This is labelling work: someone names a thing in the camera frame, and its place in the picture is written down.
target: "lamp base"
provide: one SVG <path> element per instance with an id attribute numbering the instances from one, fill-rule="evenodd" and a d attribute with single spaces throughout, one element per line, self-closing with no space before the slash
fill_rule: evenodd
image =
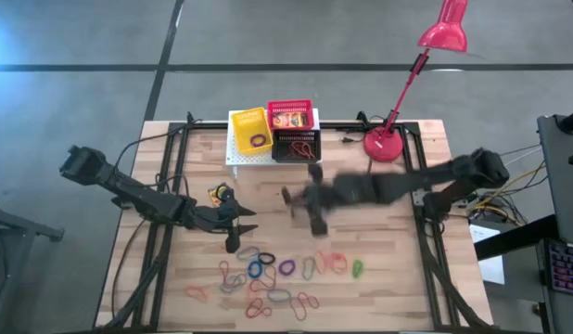
<path id="1" fill-rule="evenodd" d="M 385 127 L 376 127 L 364 137 L 364 151 L 369 158 L 379 162 L 392 162 L 402 151 L 401 136 L 396 131 L 387 133 Z"/>

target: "keyboard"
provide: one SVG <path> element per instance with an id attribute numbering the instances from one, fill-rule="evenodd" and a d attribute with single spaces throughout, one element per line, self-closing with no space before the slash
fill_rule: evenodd
<path id="1" fill-rule="evenodd" d="M 552 288 L 573 294 L 573 247 L 550 243 L 547 251 Z"/>

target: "plastic basket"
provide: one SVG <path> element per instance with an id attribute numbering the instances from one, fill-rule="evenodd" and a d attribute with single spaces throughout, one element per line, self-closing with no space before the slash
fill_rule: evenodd
<path id="1" fill-rule="evenodd" d="M 272 148 L 272 133 L 268 128 L 266 110 L 263 107 L 235 112 L 231 115 L 231 119 L 239 152 L 255 154 L 269 151 Z M 265 143 L 259 147 L 254 147 L 251 140 L 254 135 L 263 135 L 266 140 Z"/>
<path id="2" fill-rule="evenodd" d="M 313 128 L 310 99 L 268 102 L 268 126 L 271 130 L 309 130 Z"/>
<path id="3" fill-rule="evenodd" d="M 274 130 L 273 137 L 272 159 L 277 162 L 314 163 L 322 158 L 320 130 Z"/>

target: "purple rubber band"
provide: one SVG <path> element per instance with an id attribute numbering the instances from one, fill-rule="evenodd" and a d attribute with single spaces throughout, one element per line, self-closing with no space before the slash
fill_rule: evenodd
<path id="1" fill-rule="evenodd" d="M 260 138 L 261 142 L 260 143 L 256 143 L 256 139 Z M 249 143 L 255 147 L 255 148 L 259 148 L 260 146 L 266 144 L 266 136 L 262 135 L 262 134 L 257 134 L 257 135 L 253 135 L 250 139 L 249 139 Z"/>
<path id="2" fill-rule="evenodd" d="M 283 265 L 286 265 L 286 264 L 290 264 L 290 270 L 289 271 L 283 270 Z M 289 276 L 289 275 L 293 274 L 296 266 L 297 265 L 295 264 L 295 260 L 292 260 L 292 259 L 291 260 L 284 260 L 283 262 L 280 263 L 280 265 L 278 265 L 278 272 L 282 276 Z"/>

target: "red basket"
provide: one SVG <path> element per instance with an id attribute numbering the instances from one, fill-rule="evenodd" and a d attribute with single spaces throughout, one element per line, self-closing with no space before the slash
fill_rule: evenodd
<path id="1" fill-rule="evenodd" d="M 310 99 L 268 102 L 268 125 L 271 130 L 309 130 L 313 128 L 313 121 Z"/>

